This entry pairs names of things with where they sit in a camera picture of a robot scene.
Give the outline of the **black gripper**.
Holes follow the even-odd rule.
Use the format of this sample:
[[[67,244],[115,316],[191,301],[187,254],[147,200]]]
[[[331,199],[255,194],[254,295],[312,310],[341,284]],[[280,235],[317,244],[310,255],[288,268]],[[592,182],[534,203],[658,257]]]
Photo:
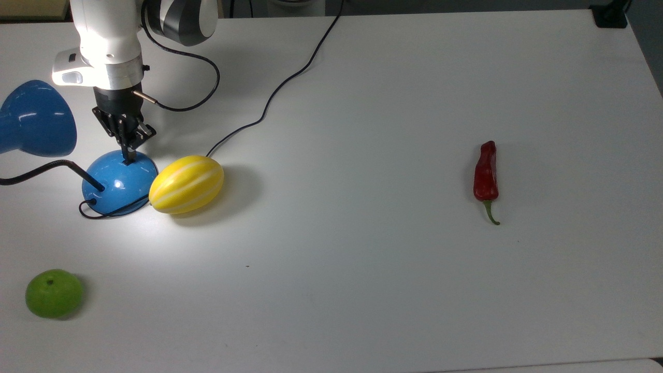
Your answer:
[[[142,92],[142,83],[119,90],[93,87],[96,101],[93,115],[104,128],[106,134],[113,137],[121,147],[122,163],[124,165],[134,163],[137,157],[137,149],[156,135],[156,130],[152,126],[138,123],[127,140],[126,120],[123,116],[144,121],[141,112],[143,99],[134,94],[135,91]]]

